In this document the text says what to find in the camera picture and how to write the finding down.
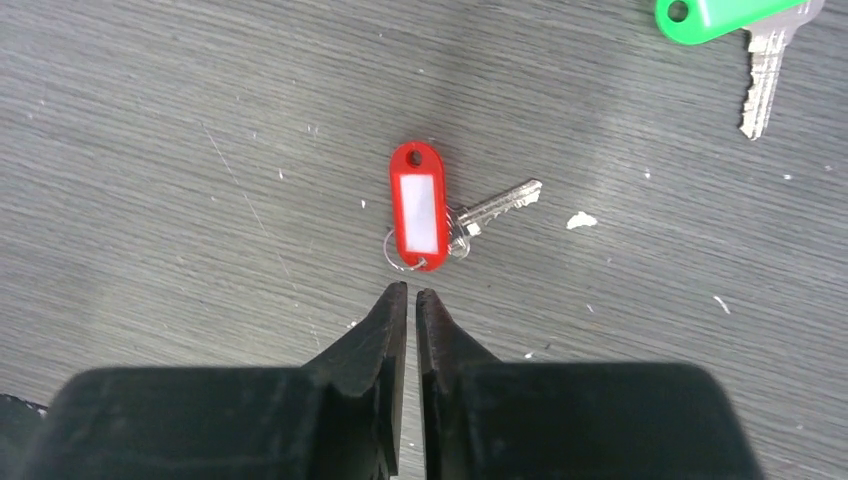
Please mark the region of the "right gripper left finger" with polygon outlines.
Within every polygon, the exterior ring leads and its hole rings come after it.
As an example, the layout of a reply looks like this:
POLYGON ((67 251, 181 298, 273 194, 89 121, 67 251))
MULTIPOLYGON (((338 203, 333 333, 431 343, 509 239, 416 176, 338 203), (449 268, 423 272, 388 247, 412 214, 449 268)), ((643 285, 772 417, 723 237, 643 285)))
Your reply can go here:
POLYGON ((114 367, 73 377, 30 479, 387 479, 399 469, 407 286, 300 367, 114 367))

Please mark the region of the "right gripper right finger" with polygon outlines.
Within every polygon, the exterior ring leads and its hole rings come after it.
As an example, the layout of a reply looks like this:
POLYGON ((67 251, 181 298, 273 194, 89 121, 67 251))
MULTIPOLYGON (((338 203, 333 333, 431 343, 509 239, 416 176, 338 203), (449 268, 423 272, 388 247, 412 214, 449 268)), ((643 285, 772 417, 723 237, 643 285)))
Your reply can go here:
POLYGON ((681 362, 498 359, 416 299, 430 479, 758 479, 722 386, 681 362))

